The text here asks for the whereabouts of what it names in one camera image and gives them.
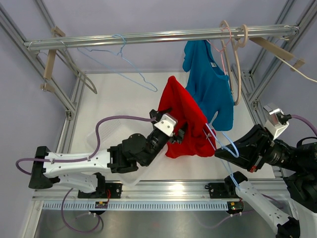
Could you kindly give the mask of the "red t shirt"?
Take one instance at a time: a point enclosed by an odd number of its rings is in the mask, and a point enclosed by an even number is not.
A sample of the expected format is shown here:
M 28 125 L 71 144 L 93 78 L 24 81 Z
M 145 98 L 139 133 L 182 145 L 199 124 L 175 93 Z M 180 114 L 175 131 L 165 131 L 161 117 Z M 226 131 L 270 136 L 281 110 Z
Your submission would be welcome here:
M 213 137 L 207 137 L 205 125 L 207 118 L 190 93 L 177 81 L 175 76 L 168 78 L 161 95 L 158 111 L 172 108 L 171 115 L 178 120 L 175 132 L 184 123 L 188 124 L 184 140 L 181 144 L 170 142 L 166 156 L 176 159 L 181 156 L 211 157 L 215 153 L 216 144 Z

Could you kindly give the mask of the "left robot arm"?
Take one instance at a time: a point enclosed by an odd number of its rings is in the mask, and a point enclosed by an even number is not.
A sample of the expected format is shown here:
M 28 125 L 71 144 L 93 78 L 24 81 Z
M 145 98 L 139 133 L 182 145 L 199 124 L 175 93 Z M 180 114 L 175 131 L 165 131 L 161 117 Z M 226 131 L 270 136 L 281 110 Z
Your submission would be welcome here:
M 153 130 L 148 136 L 134 133 L 121 143 L 100 149 L 99 127 L 114 119 L 133 119 L 150 122 Z M 92 154 L 62 154 L 51 152 L 48 147 L 37 148 L 33 161 L 29 188 L 49 189 L 55 184 L 78 189 L 92 198 L 106 193 L 106 175 L 117 174 L 126 186 L 136 185 L 148 174 L 167 151 L 169 142 L 180 144 L 187 130 L 187 123 L 174 130 L 179 121 L 171 109 L 150 111 L 148 119 L 135 116 L 111 116 L 96 125 L 97 146 Z

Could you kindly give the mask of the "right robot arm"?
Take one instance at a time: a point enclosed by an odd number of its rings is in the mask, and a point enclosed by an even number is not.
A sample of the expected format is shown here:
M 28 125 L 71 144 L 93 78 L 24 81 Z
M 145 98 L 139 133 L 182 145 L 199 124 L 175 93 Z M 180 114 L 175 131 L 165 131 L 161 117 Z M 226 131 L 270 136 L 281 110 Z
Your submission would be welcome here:
M 289 199 L 292 215 L 273 205 L 240 171 L 224 180 L 224 191 L 247 202 L 272 228 L 277 238 L 315 238 L 317 236 L 317 144 L 295 147 L 279 140 L 288 124 L 255 125 L 242 138 L 222 145 L 215 156 L 253 173 L 268 164 L 290 170 L 280 180 Z

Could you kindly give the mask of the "blue wire hanger with shirt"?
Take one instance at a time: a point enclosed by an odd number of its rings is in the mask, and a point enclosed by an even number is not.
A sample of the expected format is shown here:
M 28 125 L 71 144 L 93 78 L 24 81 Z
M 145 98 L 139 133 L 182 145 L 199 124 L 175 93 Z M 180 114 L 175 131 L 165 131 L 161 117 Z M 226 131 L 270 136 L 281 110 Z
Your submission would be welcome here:
M 234 149 L 234 151 L 232 151 L 231 149 L 228 148 L 228 146 L 225 146 L 224 144 L 222 144 L 222 142 L 217 138 L 216 134 L 214 133 L 214 131 L 211 129 L 211 127 L 209 126 L 208 123 L 205 123 L 208 131 L 210 132 L 211 136 L 215 139 L 215 141 L 220 145 L 221 149 L 224 149 L 225 151 L 229 152 L 234 158 L 238 158 L 239 157 L 239 151 L 236 147 L 236 145 L 234 144 L 234 142 L 224 133 L 222 132 L 222 135 L 230 142 L 230 145 L 232 146 L 232 148 Z M 234 178 L 233 175 L 233 171 L 231 168 L 231 165 L 229 162 L 227 162 L 227 166 L 225 165 L 224 161 L 221 160 L 223 166 L 225 167 L 225 169 L 228 172 L 229 177 L 231 178 L 232 182 L 234 183 L 235 187 L 240 191 L 241 188 L 237 182 L 237 180 Z

